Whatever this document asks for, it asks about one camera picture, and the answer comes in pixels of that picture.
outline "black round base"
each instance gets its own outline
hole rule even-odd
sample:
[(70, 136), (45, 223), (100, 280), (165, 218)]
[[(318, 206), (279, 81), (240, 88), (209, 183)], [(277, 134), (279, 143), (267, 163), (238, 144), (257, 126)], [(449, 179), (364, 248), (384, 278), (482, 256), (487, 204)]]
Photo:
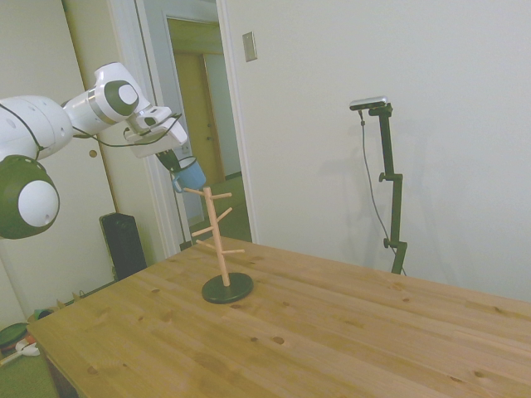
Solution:
[(249, 275), (231, 272), (229, 278), (231, 285), (227, 287), (223, 285), (221, 275), (210, 279), (202, 287), (202, 297), (209, 303), (226, 304), (243, 299), (252, 291), (253, 283)]

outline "black cable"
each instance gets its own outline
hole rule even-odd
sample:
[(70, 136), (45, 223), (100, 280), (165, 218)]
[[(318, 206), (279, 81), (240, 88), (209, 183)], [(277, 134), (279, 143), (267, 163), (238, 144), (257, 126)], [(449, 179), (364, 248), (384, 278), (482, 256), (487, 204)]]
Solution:
[(39, 144), (39, 142), (37, 141), (37, 137), (35, 137), (35, 134), (33, 133), (32, 129), (30, 129), (30, 126), (28, 126), (27, 123), (20, 116), (18, 116), (15, 112), (13, 112), (8, 107), (2, 104), (0, 104), (0, 108), (5, 109), (7, 112), (15, 116), (18, 120), (20, 120), (22, 124), (24, 124), (24, 127), (26, 127), (27, 131), (30, 132), (30, 134), (32, 135), (33, 141), (35, 142), (35, 145), (37, 146), (37, 155), (35, 156), (35, 160), (37, 160), (39, 158), (39, 154), (41, 153), (41, 151), (46, 148), (44, 148), (43, 146)]
[[(378, 208), (376, 206), (376, 202), (374, 201), (373, 182), (371, 181), (371, 172), (369, 172), (369, 169), (368, 169), (367, 153), (365, 152), (365, 120), (363, 120), (362, 111), (359, 110), (358, 113), (359, 113), (360, 119), (362, 120), (361, 125), (362, 125), (363, 161), (365, 162), (365, 169), (367, 170), (368, 186), (369, 186), (369, 189), (371, 191), (371, 200), (373, 201), (373, 207), (374, 207), (374, 211), (376, 212), (376, 216), (378, 217), (378, 220), (380, 221), (380, 225), (383, 228), (383, 233), (385, 234), (385, 237), (387, 238), (387, 240), (390, 240), (389, 239), (389, 234), (387, 233), (387, 229), (386, 229), (385, 225), (383, 224), (382, 218), (380, 217), (380, 213), (379, 213)], [(397, 255), (397, 251), (394, 249), (394, 247), (389, 246), (389, 248), (391, 248), (392, 252), (396, 256)], [(403, 271), (404, 275), (407, 276), (406, 270), (404, 269), (404, 267), (402, 267), (402, 271)]]
[[(161, 135), (160, 137), (158, 137), (157, 139), (154, 139), (153, 141), (150, 141), (148, 143), (127, 143), (127, 144), (112, 144), (112, 143), (105, 143), (103, 141), (101, 141), (99, 138), (95, 137), (94, 135), (92, 134), (89, 134), (81, 129), (78, 129), (76, 126), (72, 126), (74, 130), (77, 130), (79, 131), (80, 133), (84, 134), (87, 136), (87, 138), (92, 138), (92, 139), (95, 139), (98, 143), (101, 143), (102, 145), (105, 145), (106, 147), (111, 147), (111, 148), (126, 148), (126, 147), (138, 147), (138, 146), (142, 146), (142, 145), (151, 145), (152, 143), (157, 143), (158, 141), (160, 141), (161, 139), (163, 139), (164, 137), (166, 137), (166, 135), (168, 135), (169, 131), (173, 128), (173, 126), (177, 123), (177, 121), (179, 120), (179, 118), (181, 117), (182, 114), (178, 114), (178, 115), (173, 115), (172, 117), (175, 118), (175, 120), (173, 121), (172, 125), (169, 126), (168, 130), (166, 130), (166, 132)], [(143, 135), (145, 134), (148, 134), (148, 133), (151, 133), (151, 130), (148, 130), (146, 133), (144, 133)]]

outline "door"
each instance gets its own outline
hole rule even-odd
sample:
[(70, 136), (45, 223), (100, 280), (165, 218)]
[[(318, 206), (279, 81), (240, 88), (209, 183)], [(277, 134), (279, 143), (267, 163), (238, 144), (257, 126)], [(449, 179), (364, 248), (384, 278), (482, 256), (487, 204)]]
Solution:
[[(45, 95), (61, 104), (84, 91), (61, 0), (4, 0), (0, 27), (0, 98)], [(56, 223), (37, 236), (0, 240), (7, 275), (0, 279), (9, 279), (26, 317), (113, 280), (99, 217), (114, 205), (98, 144), (74, 139), (41, 164), (61, 199)]]
[(175, 64), (193, 156), (201, 164), (208, 186), (225, 181), (204, 58), (176, 54)]

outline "doorway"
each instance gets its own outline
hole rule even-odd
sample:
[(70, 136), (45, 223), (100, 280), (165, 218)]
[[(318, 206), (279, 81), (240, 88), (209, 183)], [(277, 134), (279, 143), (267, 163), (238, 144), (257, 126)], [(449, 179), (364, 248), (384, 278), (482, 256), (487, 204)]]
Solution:
[[(191, 153), (212, 193), (232, 193), (216, 202), (217, 214), (233, 209), (220, 223), (220, 232), (251, 241), (219, 24), (168, 18), (168, 28)], [(184, 203), (191, 232), (209, 226), (204, 201), (195, 206), (193, 198), (185, 197)]]

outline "wooden mug stand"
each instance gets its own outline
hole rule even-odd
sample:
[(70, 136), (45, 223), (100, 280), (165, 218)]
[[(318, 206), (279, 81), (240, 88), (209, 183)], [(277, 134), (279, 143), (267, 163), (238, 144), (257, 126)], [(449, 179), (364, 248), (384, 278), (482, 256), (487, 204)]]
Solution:
[(196, 193), (205, 197), (205, 202), (207, 203), (208, 219), (210, 221), (210, 226), (203, 230), (192, 233), (192, 236), (199, 236), (207, 232), (212, 232), (214, 237), (214, 246), (209, 245), (208, 243), (203, 242), (202, 240), (196, 240), (199, 245), (204, 245), (210, 249), (216, 251), (217, 262), (221, 270), (221, 275), (218, 275), (202, 287), (202, 297), (207, 300), (209, 303), (215, 304), (224, 304), (232, 303), (237, 300), (243, 299), (247, 296), (253, 288), (252, 279), (249, 275), (242, 274), (239, 272), (227, 272), (227, 266), (225, 265), (225, 255), (232, 253), (245, 253), (243, 249), (239, 250), (223, 250), (222, 246), (222, 236), (219, 232), (219, 221), (221, 221), (227, 214), (232, 211), (232, 207), (226, 209), (219, 217), (216, 216), (216, 208), (214, 206), (214, 201), (216, 199), (222, 199), (224, 197), (231, 197), (232, 194), (222, 193), (221, 195), (212, 195), (210, 187), (204, 187), (202, 192), (195, 189), (184, 188), (184, 191)]

